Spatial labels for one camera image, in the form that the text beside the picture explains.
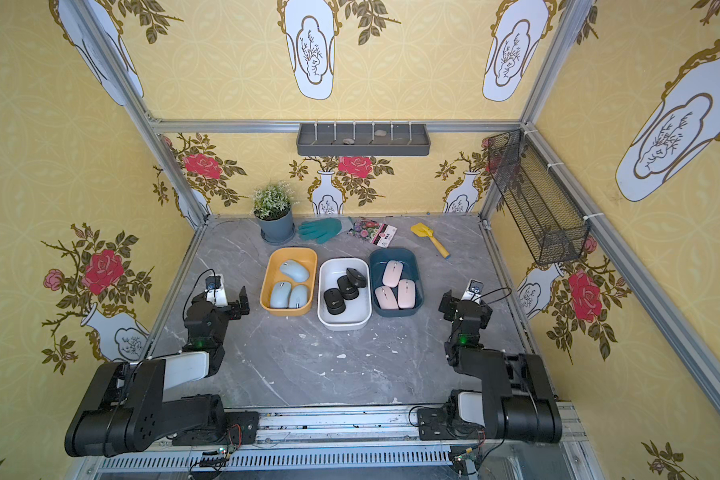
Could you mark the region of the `pink mouse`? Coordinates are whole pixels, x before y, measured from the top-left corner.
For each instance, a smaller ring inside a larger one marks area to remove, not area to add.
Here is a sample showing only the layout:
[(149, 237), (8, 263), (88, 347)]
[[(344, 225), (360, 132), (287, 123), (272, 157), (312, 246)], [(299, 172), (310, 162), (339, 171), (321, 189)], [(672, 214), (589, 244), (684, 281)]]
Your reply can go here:
[(401, 279), (397, 286), (398, 308), (413, 309), (416, 304), (416, 283), (411, 279)]
[(375, 296), (379, 307), (382, 310), (398, 310), (399, 305), (393, 289), (387, 285), (382, 285), (375, 289)]
[(404, 265), (398, 260), (389, 260), (382, 275), (382, 284), (396, 288), (402, 277)]

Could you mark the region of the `light blue mouse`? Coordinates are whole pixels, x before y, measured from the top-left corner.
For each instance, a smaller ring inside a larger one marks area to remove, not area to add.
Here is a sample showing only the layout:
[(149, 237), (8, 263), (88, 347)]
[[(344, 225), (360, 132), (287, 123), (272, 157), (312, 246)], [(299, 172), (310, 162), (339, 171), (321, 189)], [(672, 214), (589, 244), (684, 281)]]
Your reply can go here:
[(300, 309), (310, 300), (310, 291), (306, 285), (295, 285), (289, 295), (288, 309)]
[(304, 283), (310, 277), (310, 271), (296, 260), (284, 261), (279, 270), (296, 283)]
[(269, 300), (272, 309), (288, 308), (289, 295), (293, 286), (289, 281), (280, 281), (274, 284)]

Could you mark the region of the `black mouse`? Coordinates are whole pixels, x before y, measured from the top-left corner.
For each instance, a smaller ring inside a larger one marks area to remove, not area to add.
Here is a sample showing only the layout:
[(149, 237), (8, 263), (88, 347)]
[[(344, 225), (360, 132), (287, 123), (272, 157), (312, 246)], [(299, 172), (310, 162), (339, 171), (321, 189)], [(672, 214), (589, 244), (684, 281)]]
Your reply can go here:
[(358, 269), (349, 267), (346, 269), (346, 276), (351, 285), (355, 288), (366, 288), (368, 280)]
[(325, 308), (330, 315), (340, 315), (346, 311), (345, 299), (338, 288), (330, 288), (323, 292)]
[(359, 288), (353, 284), (347, 275), (342, 275), (338, 278), (337, 289), (341, 297), (346, 301), (359, 297)]

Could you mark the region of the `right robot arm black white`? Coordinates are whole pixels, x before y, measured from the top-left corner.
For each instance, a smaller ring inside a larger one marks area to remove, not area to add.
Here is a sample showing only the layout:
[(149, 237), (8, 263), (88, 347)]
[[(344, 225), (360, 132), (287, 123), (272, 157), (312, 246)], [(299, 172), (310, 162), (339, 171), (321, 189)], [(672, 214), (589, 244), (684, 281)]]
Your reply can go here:
[(482, 299), (443, 294), (438, 311), (451, 323), (444, 342), (448, 364), (480, 381), (480, 389), (451, 392), (438, 408), (420, 408), (422, 440), (497, 439), (554, 444), (563, 422), (540, 356), (507, 354), (480, 342), (492, 309)]

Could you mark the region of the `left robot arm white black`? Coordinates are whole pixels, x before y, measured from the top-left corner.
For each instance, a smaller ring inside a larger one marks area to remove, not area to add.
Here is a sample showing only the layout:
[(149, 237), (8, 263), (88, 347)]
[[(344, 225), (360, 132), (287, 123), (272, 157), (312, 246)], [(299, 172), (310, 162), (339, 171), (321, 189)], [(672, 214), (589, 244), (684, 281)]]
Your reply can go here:
[(174, 387), (217, 374), (230, 322), (249, 312), (245, 290), (226, 306), (199, 294), (186, 310), (188, 340), (180, 352), (99, 366), (65, 434), (66, 453), (113, 457), (142, 452), (164, 437), (179, 446), (251, 442), (257, 428), (252, 414), (226, 413), (219, 395), (164, 397)]

